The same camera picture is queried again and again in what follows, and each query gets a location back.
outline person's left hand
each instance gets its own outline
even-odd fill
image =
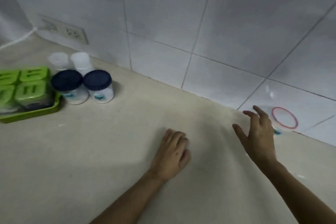
[[[166,182],[174,178],[190,161],[191,154],[186,150],[188,139],[185,133],[166,131],[162,143],[149,168],[149,172]]]

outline green lid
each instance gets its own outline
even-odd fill
[[[33,67],[21,71],[20,81],[29,82],[35,80],[45,80],[48,78],[49,69],[46,66]]]
[[[20,70],[0,70],[0,85],[14,84],[18,81]]]
[[[48,97],[47,81],[36,80],[20,83],[15,92],[15,100],[24,102],[26,100],[40,100]]]
[[[13,101],[15,92],[14,85],[3,85],[0,86],[0,107],[8,105]]]

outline outlet cover plate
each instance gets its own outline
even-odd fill
[[[39,15],[39,17],[44,24],[44,30],[60,34],[65,38],[73,39],[82,44],[88,44],[84,29],[55,20],[45,15]]]

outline forearm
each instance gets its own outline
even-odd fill
[[[300,224],[336,223],[336,214],[279,162],[262,172],[274,185]]]
[[[91,224],[135,224],[164,182],[145,173],[128,191],[95,218]]]

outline white cable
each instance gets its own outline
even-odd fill
[[[9,43],[6,43],[6,44],[0,46],[0,51],[1,51],[2,49],[5,49],[5,48],[8,47],[8,46],[11,46],[11,45],[13,45],[13,44],[17,44],[17,43],[19,43],[19,42],[25,40],[27,37],[29,37],[32,33],[34,33],[34,32],[37,31],[37,30],[38,30],[38,28],[37,28],[37,27],[34,27],[31,31],[29,31],[28,33],[26,33],[25,35],[23,35],[23,36],[20,37],[19,39],[16,39],[16,40],[14,40],[14,41],[12,41],[12,42],[9,42]]]

